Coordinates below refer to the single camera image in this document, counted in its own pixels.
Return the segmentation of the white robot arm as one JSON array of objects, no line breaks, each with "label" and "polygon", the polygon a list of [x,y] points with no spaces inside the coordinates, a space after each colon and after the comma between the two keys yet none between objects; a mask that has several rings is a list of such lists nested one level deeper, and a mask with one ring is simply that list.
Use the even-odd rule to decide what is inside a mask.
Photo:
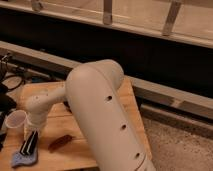
[{"label": "white robot arm", "polygon": [[114,60],[75,67],[62,86],[28,98],[24,134],[41,133],[52,106],[66,101],[101,171],[156,171],[117,95],[123,79]]}]

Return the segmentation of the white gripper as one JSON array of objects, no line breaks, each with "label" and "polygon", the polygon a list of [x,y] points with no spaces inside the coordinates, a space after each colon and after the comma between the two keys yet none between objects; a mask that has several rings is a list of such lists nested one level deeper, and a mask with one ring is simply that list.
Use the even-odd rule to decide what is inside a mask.
[{"label": "white gripper", "polygon": [[46,126],[47,119],[28,115],[24,124],[24,137],[27,138],[23,142],[20,153],[22,155],[32,155],[37,145],[38,137],[42,136],[42,132]]}]

